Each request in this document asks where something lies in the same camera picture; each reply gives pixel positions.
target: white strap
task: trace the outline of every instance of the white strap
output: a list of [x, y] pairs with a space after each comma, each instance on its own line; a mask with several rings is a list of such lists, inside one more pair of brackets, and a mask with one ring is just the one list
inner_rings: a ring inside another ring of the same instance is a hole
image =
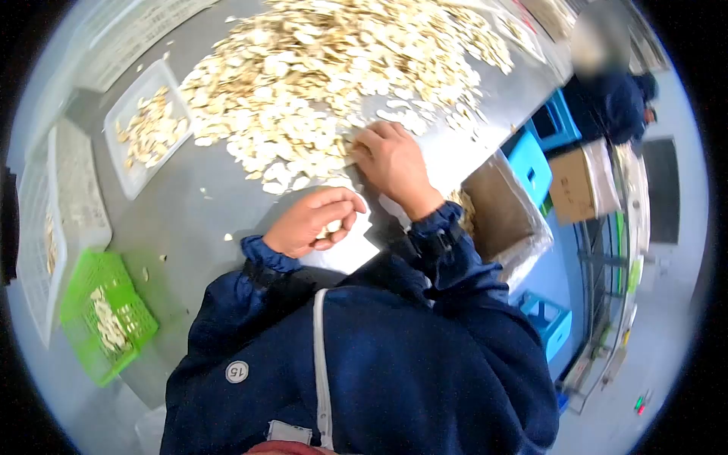
[[331, 394], [328, 389], [326, 351], [323, 345], [323, 299], [326, 291], [326, 289], [319, 290], [314, 297], [314, 369], [316, 373], [316, 398], [318, 400], [316, 423], [321, 433], [321, 447], [332, 451]]

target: white plastic basket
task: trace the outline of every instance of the white plastic basket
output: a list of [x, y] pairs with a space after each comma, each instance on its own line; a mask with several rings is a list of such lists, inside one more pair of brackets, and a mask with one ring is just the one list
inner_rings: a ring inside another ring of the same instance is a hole
[[[128, 158], [129, 143], [120, 143], [116, 139], [116, 122], [121, 123], [122, 128], [126, 128], [132, 116], [139, 113], [139, 109], [137, 109], [139, 98], [149, 99], [154, 97], [154, 93], [164, 85], [169, 87], [166, 97], [167, 101], [172, 102], [172, 117], [186, 117], [189, 121], [187, 131], [169, 148], [167, 154], [156, 166], [147, 169], [141, 163], [135, 162], [130, 169], [127, 169], [124, 167], [124, 162]], [[119, 177], [122, 191], [129, 200], [136, 199], [149, 180], [154, 177], [154, 174], [192, 134], [192, 111], [182, 98], [178, 87], [179, 83], [170, 67], [165, 61], [157, 60], [131, 84], [103, 120], [104, 137], [106, 138], [108, 152], [111, 155], [111, 163], [114, 165], [116, 175]]]
[[[50, 197], [47, 157], [47, 151], [31, 157], [20, 179], [20, 245], [17, 255], [17, 276], [46, 348], [56, 321], [55, 302], [58, 301], [61, 276], [68, 257], [58, 198]], [[47, 269], [46, 213], [50, 213], [53, 219], [53, 239], [58, 249], [53, 275]]]
[[79, 87], [105, 92], [175, 27], [219, 0], [103, 0], [76, 36], [90, 49]]
[[[111, 224], [96, 179], [91, 139], [61, 118], [48, 141], [51, 196], [58, 198], [69, 250], [77, 246], [79, 250], [104, 251], [111, 242]], [[68, 257], [75, 266], [78, 254]]]
[[[91, 140], [61, 118], [48, 135], [47, 149], [23, 171], [18, 193], [20, 250], [17, 274], [43, 344], [58, 325], [59, 303], [85, 248], [104, 250], [111, 224], [96, 180]], [[53, 274], [47, 270], [46, 212], [58, 250]]]

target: elastic cuff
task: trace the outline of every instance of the elastic cuff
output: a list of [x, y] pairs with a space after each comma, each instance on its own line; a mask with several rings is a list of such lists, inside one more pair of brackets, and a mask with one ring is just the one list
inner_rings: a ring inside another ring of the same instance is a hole
[[445, 231], [450, 226], [458, 224], [461, 216], [462, 207], [455, 202], [447, 201], [422, 220], [412, 223], [410, 235], [414, 239], [426, 239], [441, 229]]
[[283, 253], [278, 253], [263, 242], [262, 235], [251, 235], [240, 240], [242, 253], [254, 264], [261, 264], [276, 272], [295, 272], [301, 268], [298, 259], [289, 258]]

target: hand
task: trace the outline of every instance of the hand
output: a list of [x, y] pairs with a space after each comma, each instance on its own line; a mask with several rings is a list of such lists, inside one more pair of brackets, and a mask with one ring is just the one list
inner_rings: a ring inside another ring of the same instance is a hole
[[412, 221], [445, 203], [430, 185], [419, 146], [401, 124], [374, 122], [359, 133], [354, 144], [354, 158], [367, 179], [401, 205]]
[[[273, 251], [300, 258], [313, 250], [324, 251], [343, 240], [354, 226], [357, 213], [366, 213], [364, 202], [350, 189], [328, 187], [299, 200], [263, 236]], [[331, 221], [341, 220], [341, 229], [326, 239], [316, 236]]]

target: dark jacket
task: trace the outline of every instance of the dark jacket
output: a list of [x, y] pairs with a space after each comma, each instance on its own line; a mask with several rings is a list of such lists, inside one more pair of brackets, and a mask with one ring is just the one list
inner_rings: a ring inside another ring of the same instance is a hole
[[573, 76], [562, 91], [582, 142], [606, 137], [619, 145], [642, 139], [645, 105], [657, 95], [657, 83], [650, 73], [613, 71], [590, 79]]
[[[448, 231], [461, 213], [448, 202], [413, 224], [412, 243]], [[311, 293], [280, 291], [297, 260], [259, 236], [242, 248], [252, 266], [208, 286], [167, 383], [162, 454], [240, 455], [266, 440], [273, 419], [320, 441]], [[385, 251], [325, 296], [336, 451], [544, 452], [558, 430], [555, 392], [538, 333], [507, 305], [500, 265], [483, 264], [463, 234], [415, 267]], [[249, 365], [239, 384], [226, 380], [235, 360]]]

